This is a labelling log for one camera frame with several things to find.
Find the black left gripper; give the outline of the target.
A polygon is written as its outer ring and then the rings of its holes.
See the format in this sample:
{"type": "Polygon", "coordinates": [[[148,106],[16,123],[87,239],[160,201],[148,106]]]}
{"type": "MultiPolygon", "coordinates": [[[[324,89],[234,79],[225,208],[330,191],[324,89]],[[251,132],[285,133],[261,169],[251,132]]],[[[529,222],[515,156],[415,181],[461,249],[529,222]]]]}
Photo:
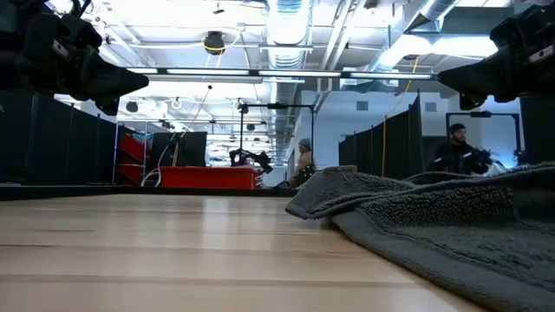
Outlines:
{"type": "Polygon", "coordinates": [[[149,79],[100,57],[101,37],[82,20],[92,0],[70,0],[72,8],[62,16],[48,1],[0,0],[0,90],[68,94],[117,115],[120,97],[149,79]]]}

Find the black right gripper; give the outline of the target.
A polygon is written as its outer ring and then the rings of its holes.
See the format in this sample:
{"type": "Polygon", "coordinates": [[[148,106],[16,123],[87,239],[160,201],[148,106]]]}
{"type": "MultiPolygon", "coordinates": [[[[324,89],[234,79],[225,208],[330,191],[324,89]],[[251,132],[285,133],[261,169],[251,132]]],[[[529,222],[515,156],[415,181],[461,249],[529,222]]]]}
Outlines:
{"type": "Polygon", "coordinates": [[[459,92],[460,110],[481,107],[489,95],[497,101],[555,95],[555,2],[508,17],[490,39],[496,53],[437,75],[438,82],[459,92]]]}

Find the dark grey terry towel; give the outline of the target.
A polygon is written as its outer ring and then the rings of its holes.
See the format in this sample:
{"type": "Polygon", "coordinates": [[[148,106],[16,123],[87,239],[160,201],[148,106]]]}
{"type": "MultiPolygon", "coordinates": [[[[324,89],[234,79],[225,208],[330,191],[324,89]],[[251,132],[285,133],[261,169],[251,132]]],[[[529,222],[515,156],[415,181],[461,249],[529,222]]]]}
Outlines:
{"type": "Polygon", "coordinates": [[[555,163],[493,176],[314,174],[287,205],[496,312],[555,312],[555,163]]]}

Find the red shelf rack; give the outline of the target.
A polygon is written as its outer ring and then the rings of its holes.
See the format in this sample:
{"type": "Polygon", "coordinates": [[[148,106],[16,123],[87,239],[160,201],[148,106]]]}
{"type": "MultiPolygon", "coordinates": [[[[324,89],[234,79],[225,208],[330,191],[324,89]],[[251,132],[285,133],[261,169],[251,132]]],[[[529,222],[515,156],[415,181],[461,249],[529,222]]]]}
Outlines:
{"type": "Polygon", "coordinates": [[[149,160],[150,149],[146,136],[117,123],[114,136],[113,183],[140,185],[146,176],[149,160]]]}

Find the person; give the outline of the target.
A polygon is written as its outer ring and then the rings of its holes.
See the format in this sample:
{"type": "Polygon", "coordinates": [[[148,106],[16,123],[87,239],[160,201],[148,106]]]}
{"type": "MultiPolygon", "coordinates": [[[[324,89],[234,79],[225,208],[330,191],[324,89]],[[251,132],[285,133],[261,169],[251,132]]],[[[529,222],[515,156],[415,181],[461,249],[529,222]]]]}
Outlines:
{"type": "Polygon", "coordinates": [[[434,159],[428,163],[428,170],[464,175],[487,173],[493,165],[491,154],[467,143],[467,128],[455,123],[450,126],[449,133],[450,139],[437,147],[434,159]]]}
{"type": "Polygon", "coordinates": [[[313,164],[313,155],[310,138],[301,139],[298,142],[298,151],[300,152],[297,166],[293,174],[288,180],[290,188],[298,188],[306,182],[310,176],[317,170],[313,164]]]}

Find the black fabric partition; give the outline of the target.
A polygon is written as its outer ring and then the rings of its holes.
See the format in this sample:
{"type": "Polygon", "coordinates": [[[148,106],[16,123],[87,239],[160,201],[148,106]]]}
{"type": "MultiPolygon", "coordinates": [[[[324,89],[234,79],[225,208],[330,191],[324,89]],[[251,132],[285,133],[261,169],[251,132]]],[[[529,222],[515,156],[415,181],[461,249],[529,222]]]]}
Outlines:
{"type": "Polygon", "coordinates": [[[528,161],[555,161],[555,95],[521,98],[520,114],[528,161]]]}
{"type": "Polygon", "coordinates": [[[49,97],[0,91],[0,183],[110,184],[117,130],[49,97]]]}
{"type": "Polygon", "coordinates": [[[365,131],[346,135],[338,143],[339,164],[392,179],[425,172],[436,148],[447,137],[426,135],[422,122],[421,97],[416,95],[407,110],[365,131]]]}

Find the black monitor panel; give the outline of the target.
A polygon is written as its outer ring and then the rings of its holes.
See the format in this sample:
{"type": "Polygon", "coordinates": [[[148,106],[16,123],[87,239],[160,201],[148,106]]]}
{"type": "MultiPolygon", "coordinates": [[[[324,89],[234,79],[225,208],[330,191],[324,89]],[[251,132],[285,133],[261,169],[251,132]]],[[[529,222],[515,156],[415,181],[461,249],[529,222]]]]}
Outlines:
{"type": "Polygon", "coordinates": [[[155,133],[151,166],[206,165],[207,132],[155,133]]]}

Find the black dome ceiling fixture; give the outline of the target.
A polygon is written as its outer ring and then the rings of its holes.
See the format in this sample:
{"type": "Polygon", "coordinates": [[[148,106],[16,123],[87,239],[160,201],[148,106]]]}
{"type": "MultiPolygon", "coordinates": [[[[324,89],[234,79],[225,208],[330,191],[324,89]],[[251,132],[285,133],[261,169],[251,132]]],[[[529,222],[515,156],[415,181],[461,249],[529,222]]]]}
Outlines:
{"type": "Polygon", "coordinates": [[[221,31],[209,31],[201,43],[205,52],[209,55],[222,55],[225,52],[225,43],[221,31]]]}

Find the red plastic bin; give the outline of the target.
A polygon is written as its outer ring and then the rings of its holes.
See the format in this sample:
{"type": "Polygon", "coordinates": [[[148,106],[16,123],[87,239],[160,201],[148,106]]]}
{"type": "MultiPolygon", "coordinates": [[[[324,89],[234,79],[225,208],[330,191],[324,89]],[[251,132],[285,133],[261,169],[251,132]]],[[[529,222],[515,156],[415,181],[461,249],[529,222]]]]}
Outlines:
{"type": "Polygon", "coordinates": [[[161,186],[200,189],[255,189],[257,172],[239,167],[162,166],[161,186]]]}

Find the overhead light bar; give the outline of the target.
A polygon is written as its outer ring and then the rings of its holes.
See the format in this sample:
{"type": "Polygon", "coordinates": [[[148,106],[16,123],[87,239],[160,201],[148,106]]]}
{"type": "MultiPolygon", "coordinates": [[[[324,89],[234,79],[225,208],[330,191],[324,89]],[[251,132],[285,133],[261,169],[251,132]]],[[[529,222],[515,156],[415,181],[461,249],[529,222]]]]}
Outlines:
{"type": "Polygon", "coordinates": [[[234,68],[127,68],[142,75],[200,76],[200,77],[288,77],[324,78],[353,80],[398,80],[436,81],[436,74],[396,73],[396,72],[353,72],[328,70],[276,70],[276,69],[234,69],[234,68]]]}

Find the black gantry frame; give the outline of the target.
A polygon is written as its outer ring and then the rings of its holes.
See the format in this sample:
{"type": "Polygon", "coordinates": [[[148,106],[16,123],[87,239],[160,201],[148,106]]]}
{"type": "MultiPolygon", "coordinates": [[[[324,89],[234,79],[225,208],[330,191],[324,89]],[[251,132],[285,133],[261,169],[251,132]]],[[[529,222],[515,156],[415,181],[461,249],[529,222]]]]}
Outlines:
{"type": "Polygon", "coordinates": [[[263,159],[260,156],[253,157],[253,153],[247,152],[243,148],[243,140],[244,140],[244,129],[245,129],[245,114],[248,113],[248,110],[251,107],[265,107],[274,110],[286,109],[286,108],[307,108],[310,110],[310,126],[311,126],[311,133],[310,138],[314,139],[314,120],[315,120],[315,106],[314,105],[303,105],[303,104],[284,104],[284,103],[267,103],[267,104],[239,104],[238,110],[240,113],[240,130],[239,130],[239,155],[244,153],[252,159],[255,163],[259,164],[263,169],[263,173],[271,173],[273,167],[270,165],[270,161],[268,159],[263,159]]]}
{"type": "Polygon", "coordinates": [[[450,133],[450,118],[452,116],[469,116],[470,118],[491,118],[493,116],[510,116],[514,119],[515,126],[515,139],[516,139],[516,150],[522,151],[522,140],[521,140],[521,130],[520,130],[520,114],[510,114],[510,113],[492,113],[490,111],[470,111],[470,112],[458,112],[458,113],[446,113],[446,136],[449,139],[451,137],[450,133]]]}

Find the silver ventilation duct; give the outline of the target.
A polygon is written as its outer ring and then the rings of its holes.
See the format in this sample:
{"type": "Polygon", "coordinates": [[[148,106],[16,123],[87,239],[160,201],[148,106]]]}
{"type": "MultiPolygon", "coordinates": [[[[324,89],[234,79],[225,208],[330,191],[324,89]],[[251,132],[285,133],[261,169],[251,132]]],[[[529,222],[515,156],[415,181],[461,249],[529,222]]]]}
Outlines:
{"type": "Polygon", "coordinates": [[[388,27],[388,40],[366,69],[388,72],[407,55],[485,57],[497,48],[491,30],[513,13],[510,7],[459,7],[460,0],[406,4],[388,27]]]}
{"type": "MultiPolygon", "coordinates": [[[[268,68],[271,70],[304,69],[307,52],[300,46],[308,46],[312,0],[266,0],[266,43],[268,68]]],[[[274,163],[283,164],[289,160],[287,150],[291,142],[291,127],[294,126],[291,110],[278,109],[275,124],[275,146],[272,150],[274,163]]]]}

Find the black aluminium table frame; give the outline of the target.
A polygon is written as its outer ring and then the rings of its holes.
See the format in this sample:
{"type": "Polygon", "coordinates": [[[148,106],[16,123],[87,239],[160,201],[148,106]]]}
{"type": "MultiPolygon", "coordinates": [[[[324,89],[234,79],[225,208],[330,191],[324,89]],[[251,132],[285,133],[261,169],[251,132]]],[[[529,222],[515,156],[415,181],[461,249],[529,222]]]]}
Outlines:
{"type": "Polygon", "coordinates": [[[292,198],[290,189],[202,189],[123,185],[0,185],[0,201],[87,197],[101,195],[191,195],[222,197],[292,198]]]}

